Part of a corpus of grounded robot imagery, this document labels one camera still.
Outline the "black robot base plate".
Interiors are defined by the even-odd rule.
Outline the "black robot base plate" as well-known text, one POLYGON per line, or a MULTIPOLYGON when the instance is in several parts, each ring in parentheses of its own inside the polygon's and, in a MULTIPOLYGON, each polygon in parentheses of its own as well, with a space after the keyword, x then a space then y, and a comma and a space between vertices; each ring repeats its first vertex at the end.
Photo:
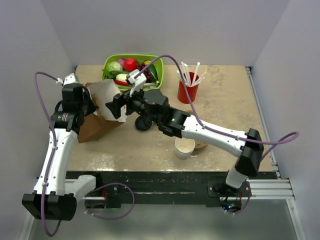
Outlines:
POLYGON ((122 204, 136 205, 203 205, 220 207, 225 171, 68 171, 66 179, 76 180, 81 175, 93 175, 97 187, 105 188, 107 207, 122 204))

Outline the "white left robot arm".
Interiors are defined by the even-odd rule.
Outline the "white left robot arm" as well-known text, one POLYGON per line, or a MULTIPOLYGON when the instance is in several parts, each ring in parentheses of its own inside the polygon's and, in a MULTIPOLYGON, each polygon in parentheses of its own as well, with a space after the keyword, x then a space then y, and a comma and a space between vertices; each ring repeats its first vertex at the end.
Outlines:
POLYGON ((66 173, 73 146, 78 140, 85 117, 96 110, 89 91, 80 83, 62 87, 62 110, 50 118, 54 127, 40 176, 32 193, 25 193, 22 205, 36 219, 70 221, 78 202, 88 193, 99 196, 104 184, 93 175, 81 175, 66 183, 66 173))

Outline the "brown paper takeout bag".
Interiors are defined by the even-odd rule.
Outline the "brown paper takeout bag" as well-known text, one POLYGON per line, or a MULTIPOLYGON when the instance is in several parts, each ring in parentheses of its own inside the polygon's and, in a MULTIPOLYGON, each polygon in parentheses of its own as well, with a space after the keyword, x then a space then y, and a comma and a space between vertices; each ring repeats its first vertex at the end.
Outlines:
POLYGON ((98 109, 84 118, 84 123, 80 127, 77 137, 79 143, 99 140, 127 121, 125 106, 120 108, 118 119, 105 106, 106 103, 113 101, 115 95, 120 93, 112 79, 88 82, 84 86, 88 89, 91 99, 98 106, 98 109))

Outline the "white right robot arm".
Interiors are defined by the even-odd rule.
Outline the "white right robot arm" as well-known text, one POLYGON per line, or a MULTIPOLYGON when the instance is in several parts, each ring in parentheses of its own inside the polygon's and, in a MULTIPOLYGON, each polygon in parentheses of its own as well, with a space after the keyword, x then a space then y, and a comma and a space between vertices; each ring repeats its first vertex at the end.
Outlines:
POLYGON ((116 119, 121 116, 122 107, 125 107, 126 115, 133 112, 139 114, 156 123, 158 129, 169 137, 201 141, 236 157, 237 161, 222 185, 227 196, 235 196, 248 177, 258 174, 264 146, 256 129, 237 131, 200 121, 195 114, 170 106, 169 99, 156 89, 118 93, 105 106, 116 119))

